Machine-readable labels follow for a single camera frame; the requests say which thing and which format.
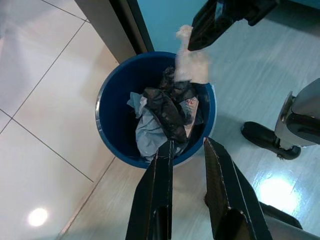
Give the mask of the white red printed package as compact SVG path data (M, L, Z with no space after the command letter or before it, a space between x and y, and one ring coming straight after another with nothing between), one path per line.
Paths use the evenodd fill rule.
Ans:
M192 97L189 99L186 99L179 103L181 106L181 109L184 113L184 130L186 133L186 137L189 138L193 129L193 126L195 124L198 106L199 106L199 100L197 97Z

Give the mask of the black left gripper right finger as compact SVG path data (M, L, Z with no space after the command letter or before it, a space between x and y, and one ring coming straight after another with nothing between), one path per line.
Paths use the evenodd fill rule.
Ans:
M209 137L203 146L214 240L273 240L253 188L225 147Z

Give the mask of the white crumpled paper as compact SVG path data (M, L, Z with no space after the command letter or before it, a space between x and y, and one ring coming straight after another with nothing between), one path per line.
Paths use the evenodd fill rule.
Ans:
M135 92L130 93L130 99L127 101L127 105L134 109L135 118L138 119L135 129L137 149L147 162L151 162L157 150L167 142L168 138L155 116L147 109L147 103L146 97Z

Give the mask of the blue round trash bin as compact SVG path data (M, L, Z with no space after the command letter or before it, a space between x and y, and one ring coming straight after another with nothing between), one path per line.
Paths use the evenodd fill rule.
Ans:
M149 162L137 148L136 127L138 120L134 109L127 102L132 92L141 94L146 87L156 87L167 67L175 66L176 55L171 52L153 51L131 57L118 65L105 79L97 95L95 122L105 146L126 164L146 169ZM183 164L203 145L210 135L217 118L215 88L210 83L196 84L203 124L195 126L185 150L174 158L174 166Z

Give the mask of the white tissue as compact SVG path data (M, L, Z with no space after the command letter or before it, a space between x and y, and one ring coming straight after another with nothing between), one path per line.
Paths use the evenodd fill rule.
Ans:
M183 25L176 32L180 48L175 57L175 82L207 84L209 82L209 60L203 50L188 50L193 27Z

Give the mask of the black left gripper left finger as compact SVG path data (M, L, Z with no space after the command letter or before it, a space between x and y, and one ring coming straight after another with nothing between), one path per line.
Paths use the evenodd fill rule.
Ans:
M133 196L125 240L171 240L174 142L156 152Z

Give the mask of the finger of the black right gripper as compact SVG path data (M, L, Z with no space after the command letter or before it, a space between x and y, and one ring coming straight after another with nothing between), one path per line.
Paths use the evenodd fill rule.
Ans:
M212 45L235 22L235 6L236 0L208 0L193 18L187 49Z
M276 6L278 0L228 0L227 15L234 21L247 20L249 26L255 26Z

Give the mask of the dark door frame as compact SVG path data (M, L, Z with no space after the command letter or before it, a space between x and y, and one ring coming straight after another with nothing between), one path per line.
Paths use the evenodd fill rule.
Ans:
M75 0L118 63L153 52L137 0Z

